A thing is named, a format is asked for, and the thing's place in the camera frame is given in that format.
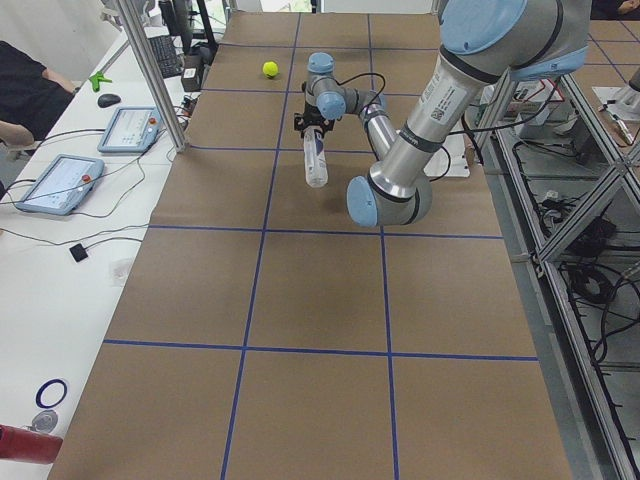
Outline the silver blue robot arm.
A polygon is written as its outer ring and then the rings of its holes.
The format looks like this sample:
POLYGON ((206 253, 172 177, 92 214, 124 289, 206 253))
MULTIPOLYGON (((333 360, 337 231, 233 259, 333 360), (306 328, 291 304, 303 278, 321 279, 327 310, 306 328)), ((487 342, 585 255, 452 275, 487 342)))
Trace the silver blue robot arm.
POLYGON ((376 162, 347 187, 351 219, 362 227, 421 220, 432 203, 425 167, 476 95, 504 73, 515 81, 578 70, 587 55, 588 1, 448 1, 439 14, 441 46, 433 76, 400 130, 382 96, 347 88, 331 55, 307 63, 305 109, 294 128, 304 143, 306 182, 328 181, 324 136, 344 115, 360 118, 376 162))

